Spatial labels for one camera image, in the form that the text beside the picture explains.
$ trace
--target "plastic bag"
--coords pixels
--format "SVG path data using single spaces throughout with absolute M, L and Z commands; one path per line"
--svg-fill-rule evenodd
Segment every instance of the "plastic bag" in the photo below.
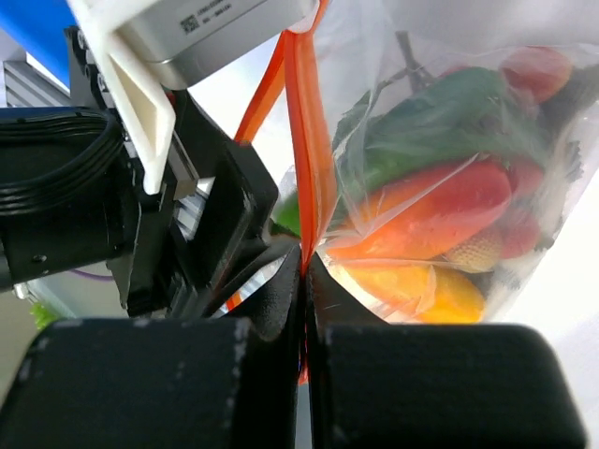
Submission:
M 275 221 L 390 322 L 491 317 L 597 168 L 599 7 L 323 9 L 285 37 L 298 190 Z

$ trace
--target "yellow fruit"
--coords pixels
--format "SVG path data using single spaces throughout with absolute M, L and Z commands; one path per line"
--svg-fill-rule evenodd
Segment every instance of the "yellow fruit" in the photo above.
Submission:
M 490 226 L 453 247 L 445 253 L 445 258 L 457 269 L 468 273 L 482 273 L 490 271 L 499 262 L 503 247 L 499 228 Z
M 401 313 L 429 324 L 477 323 L 485 299 L 461 273 L 433 266 L 344 266 L 366 292 Z

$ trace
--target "black cable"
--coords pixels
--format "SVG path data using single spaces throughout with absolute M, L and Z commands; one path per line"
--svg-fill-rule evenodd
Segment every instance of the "black cable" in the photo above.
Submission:
M 39 143 L 82 145 L 74 158 L 53 171 L 24 181 L 0 182 L 0 217 L 47 210 L 75 197 L 100 178 L 123 148 L 123 131 L 107 111 L 54 111 L 0 120 L 0 146 Z

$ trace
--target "cable bundle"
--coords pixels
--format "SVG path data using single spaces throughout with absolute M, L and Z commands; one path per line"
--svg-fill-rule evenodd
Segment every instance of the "cable bundle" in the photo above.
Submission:
M 55 109 L 47 115 L 0 119 L 0 151 L 7 145 L 74 146 L 86 140 L 92 143 L 60 168 L 25 181 L 0 182 L 0 217 L 64 204 L 100 178 L 123 147 L 122 128 L 106 111 Z

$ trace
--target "white plastic part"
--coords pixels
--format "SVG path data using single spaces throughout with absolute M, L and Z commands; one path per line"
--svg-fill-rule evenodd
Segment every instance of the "white plastic part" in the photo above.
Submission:
M 167 163 L 175 112 L 148 68 L 119 37 L 119 28 L 158 0 L 67 0 L 104 77 L 145 177 L 157 194 Z

